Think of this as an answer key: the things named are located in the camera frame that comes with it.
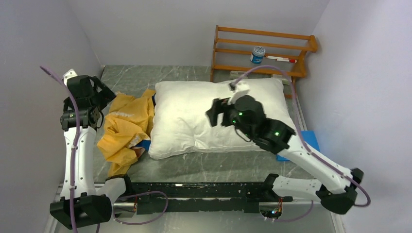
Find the blue and orange pillowcase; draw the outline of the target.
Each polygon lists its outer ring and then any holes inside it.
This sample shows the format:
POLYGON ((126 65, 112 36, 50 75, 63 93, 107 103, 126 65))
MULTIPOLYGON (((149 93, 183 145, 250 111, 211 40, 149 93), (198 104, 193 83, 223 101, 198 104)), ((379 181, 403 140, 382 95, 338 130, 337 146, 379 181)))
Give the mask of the blue and orange pillowcase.
POLYGON ((149 150, 155 116, 154 96, 155 91, 150 89, 138 98, 118 92, 112 101, 104 120, 104 134, 97 143, 110 164, 109 177, 127 173, 149 150))

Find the white pillow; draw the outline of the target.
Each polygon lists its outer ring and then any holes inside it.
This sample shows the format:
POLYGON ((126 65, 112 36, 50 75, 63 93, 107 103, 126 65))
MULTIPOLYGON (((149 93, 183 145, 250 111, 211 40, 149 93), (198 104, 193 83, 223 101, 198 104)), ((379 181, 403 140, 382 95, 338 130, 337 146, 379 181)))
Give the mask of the white pillow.
POLYGON ((232 95, 229 81, 164 81, 155 85, 155 107, 148 154, 159 160, 190 153, 259 151, 233 126, 211 127, 206 111, 216 98, 232 95))

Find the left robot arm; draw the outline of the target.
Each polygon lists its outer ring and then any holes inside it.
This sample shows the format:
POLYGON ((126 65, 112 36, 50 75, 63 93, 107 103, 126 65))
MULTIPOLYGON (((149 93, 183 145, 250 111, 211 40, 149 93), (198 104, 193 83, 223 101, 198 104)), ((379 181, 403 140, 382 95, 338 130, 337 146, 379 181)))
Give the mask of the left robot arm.
POLYGON ((100 225, 113 215, 117 199, 134 197, 126 174, 109 177, 100 188, 93 178, 93 150, 102 110, 116 94, 97 77, 68 71, 60 83, 69 91, 60 117, 66 145, 65 178, 59 201, 50 204, 50 214, 63 226, 78 228, 100 225))

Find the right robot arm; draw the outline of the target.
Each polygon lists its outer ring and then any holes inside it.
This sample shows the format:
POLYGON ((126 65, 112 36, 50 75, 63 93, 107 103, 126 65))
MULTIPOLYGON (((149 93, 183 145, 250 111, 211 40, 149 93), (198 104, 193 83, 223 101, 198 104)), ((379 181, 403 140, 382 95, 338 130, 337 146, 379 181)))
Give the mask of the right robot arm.
POLYGON ((269 174, 262 186, 266 200, 303 198, 319 202, 325 209, 340 215, 356 206, 363 171, 330 161, 304 141, 300 132, 280 120, 268 118, 263 105, 253 97, 245 95, 234 103, 228 98, 214 99, 206 111, 212 127, 217 126, 219 115, 223 116, 222 126, 234 127, 260 149, 290 160, 313 177, 308 180, 269 174))

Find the blue round jar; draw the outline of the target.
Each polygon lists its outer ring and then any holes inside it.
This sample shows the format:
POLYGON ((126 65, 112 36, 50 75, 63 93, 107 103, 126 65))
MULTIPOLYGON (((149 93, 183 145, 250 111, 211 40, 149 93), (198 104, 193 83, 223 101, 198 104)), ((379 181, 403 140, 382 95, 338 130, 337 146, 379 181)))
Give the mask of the blue round jar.
POLYGON ((255 46, 252 50, 250 61, 253 64, 261 64, 266 53, 266 49, 262 46, 255 46))

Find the small white box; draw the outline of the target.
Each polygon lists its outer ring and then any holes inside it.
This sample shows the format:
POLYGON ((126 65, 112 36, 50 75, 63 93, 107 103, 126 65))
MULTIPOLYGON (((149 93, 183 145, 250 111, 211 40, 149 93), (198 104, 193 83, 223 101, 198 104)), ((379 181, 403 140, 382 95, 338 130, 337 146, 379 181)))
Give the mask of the small white box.
POLYGON ((284 85, 292 85, 293 81, 292 78, 289 76, 280 78, 284 85))

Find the red and white marker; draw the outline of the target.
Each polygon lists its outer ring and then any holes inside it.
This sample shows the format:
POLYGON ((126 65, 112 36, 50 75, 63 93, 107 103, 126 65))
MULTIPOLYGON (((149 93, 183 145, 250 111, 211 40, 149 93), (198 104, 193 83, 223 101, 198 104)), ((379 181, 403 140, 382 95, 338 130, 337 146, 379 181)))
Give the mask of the red and white marker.
POLYGON ((297 63, 296 59, 286 58, 286 57, 278 57, 278 56, 269 56, 266 55, 267 59, 279 61, 279 62, 288 62, 288 63, 297 63))

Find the blue foam pad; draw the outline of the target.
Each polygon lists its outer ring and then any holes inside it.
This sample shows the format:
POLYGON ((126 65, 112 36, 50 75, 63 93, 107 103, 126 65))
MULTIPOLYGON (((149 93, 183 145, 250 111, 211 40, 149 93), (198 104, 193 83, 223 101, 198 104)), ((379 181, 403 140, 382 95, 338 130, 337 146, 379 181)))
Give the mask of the blue foam pad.
MULTIPOLYGON (((301 133, 302 133, 304 141, 307 144, 309 144, 312 148, 316 149, 317 151, 320 151, 318 141, 317 141, 314 131, 302 131, 301 133)), ((289 162, 289 159, 282 157, 280 155, 276 156, 276 160, 278 162, 289 162)))

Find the orange wooden rack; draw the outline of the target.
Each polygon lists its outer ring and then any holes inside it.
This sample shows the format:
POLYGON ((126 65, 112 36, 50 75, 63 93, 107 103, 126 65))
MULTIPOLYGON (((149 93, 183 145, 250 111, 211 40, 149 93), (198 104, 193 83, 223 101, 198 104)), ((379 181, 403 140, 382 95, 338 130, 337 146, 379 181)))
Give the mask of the orange wooden rack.
POLYGON ((296 85, 298 79, 305 78, 307 76, 307 68, 305 64, 306 56, 309 52, 316 53, 318 51, 318 42, 314 35, 299 35, 290 33, 278 33, 269 31, 259 31, 250 29, 240 29, 233 27, 223 27, 217 25, 215 27, 214 42, 213 42, 213 52, 212 61, 210 66, 210 81, 214 82, 214 71, 216 70, 226 70, 226 71, 240 71, 247 72, 249 67, 235 66, 235 65, 223 65, 216 62, 216 55, 218 53, 227 54, 237 54, 237 55, 247 55, 249 60, 253 65, 261 65, 264 59, 273 60, 276 62, 285 62, 292 65, 291 70, 287 71, 287 75, 291 77, 292 84, 296 85), (219 33, 237 33, 237 34, 248 34, 256 36, 268 36, 273 38, 281 39, 292 39, 304 41, 304 45, 288 45, 270 42, 258 42, 258 41, 247 41, 239 39, 229 39, 219 36, 219 33), (246 50, 236 50, 229 48, 219 48, 219 44, 233 44, 233 45, 245 45, 252 46, 251 51, 246 50), (266 49, 283 49, 283 50, 296 50, 299 51, 298 55, 286 55, 286 54, 275 54, 269 53, 266 49))

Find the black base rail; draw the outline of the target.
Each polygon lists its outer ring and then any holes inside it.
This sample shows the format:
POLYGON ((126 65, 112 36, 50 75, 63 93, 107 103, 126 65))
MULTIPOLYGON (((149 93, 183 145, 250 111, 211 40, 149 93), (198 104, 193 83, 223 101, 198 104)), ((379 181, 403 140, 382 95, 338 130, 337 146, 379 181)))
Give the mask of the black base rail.
POLYGON ((242 211, 260 213, 265 203, 291 202, 263 182, 144 183, 133 182, 114 204, 116 217, 154 213, 242 211))

